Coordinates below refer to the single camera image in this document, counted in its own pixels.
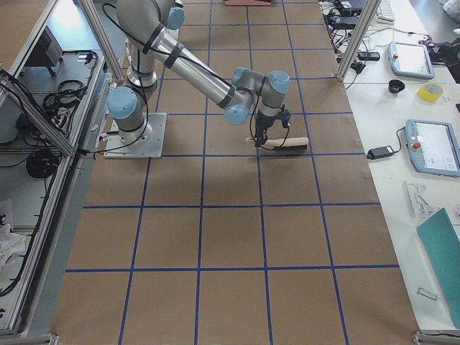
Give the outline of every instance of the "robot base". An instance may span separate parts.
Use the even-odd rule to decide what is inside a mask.
[[[149,113],[149,123],[152,125],[153,134],[139,145],[124,146],[118,135],[109,137],[106,150],[115,149],[112,152],[105,152],[103,155],[107,159],[133,159],[133,158],[161,158],[163,142],[165,138],[166,113]],[[112,123],[111,131],[118,131],[115,121]]]

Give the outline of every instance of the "blue joint cap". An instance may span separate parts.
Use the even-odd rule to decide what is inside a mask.
[[[224,118],[228,123],[239,126],[246,122],[249,115],[249,109],[245,106],[230,106],[225,109]]]
[[[233,78],[231,79],[231,84],[233,86],[238,83],[239,79],[242,77],[242,74],[247,70],[245,67],[237,67],[235,73],[233,73]]]
[[[126,86],[120,86],[107,96],[107,107],[110,114],[117,120],[131,116],[137,106],[136,93]]]
[[[167,18],[166,27],[171,30],[177,30],[182,27],[185,20],[185,12],[180,7],[173,7],[170,10],[170,16]]]
[[[275,91],[285,95],[289,90],[290,77],[286,72],[283,72],[282,70],[274,70],[268,76],[268,82]]]

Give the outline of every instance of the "black cup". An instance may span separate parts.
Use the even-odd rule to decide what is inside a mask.
[[[388,83],[388,91],[390,93],[399,93],[405,89],[405,85],[401,80],[392,79]]]

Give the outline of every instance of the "tablet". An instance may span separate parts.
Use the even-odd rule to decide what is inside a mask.
[[[388,46],[388,60],[395,75],[434,78],[434,69],[425,45],[391,42]]]
[[[459,145],[451,124],[408,120],[405,127],[410,161],[421,173],[460,176]]]

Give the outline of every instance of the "yellow tape roll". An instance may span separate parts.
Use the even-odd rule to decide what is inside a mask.
[[[439,84],[428,82],[420,87],[417,94],[424,101],[434,103],[443,94],[443,88]]]

